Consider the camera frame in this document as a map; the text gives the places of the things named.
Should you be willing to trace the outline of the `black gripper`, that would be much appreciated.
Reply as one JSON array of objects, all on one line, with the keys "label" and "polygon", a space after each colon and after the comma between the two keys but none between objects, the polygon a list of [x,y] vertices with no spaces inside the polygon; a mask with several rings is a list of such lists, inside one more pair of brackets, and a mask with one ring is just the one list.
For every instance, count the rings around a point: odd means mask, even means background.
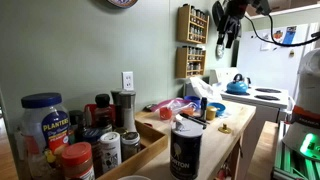
[{"label": "black gripper", "polygon": [[242,19],[245,15],[246,8],[248,6],[247,0],[229,0],[226,7],[226,14],[223,15],[217,31],[218,31],[218,40],[217,44],[221,45],[224,41],[225,34],[227,33],[228,40],[226,47],[230,48],[233,41],[237,38],[238,33],[241,29],[241,23],[239,19]]}]

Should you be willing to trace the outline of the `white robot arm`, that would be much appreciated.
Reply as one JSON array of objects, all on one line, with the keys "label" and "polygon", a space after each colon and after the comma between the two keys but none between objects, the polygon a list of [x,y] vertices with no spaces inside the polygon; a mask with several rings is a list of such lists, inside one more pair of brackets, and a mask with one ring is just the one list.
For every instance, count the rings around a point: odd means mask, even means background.
[{"label": "white robot arm", "polygon": [[[270,30],[273,30],[271,9],[267,0],[229,0],[217,31],[217,44],[222,45],[227,37],[226,48],[232,46],[241,27],[247,5],[251,4],[258,14],[268,16]],[[314,49],[303,56],[298,68],[299,90],[292,110],[292,125],[283,138],[290,149],[311,160],[320,158],[320,49]]]}]

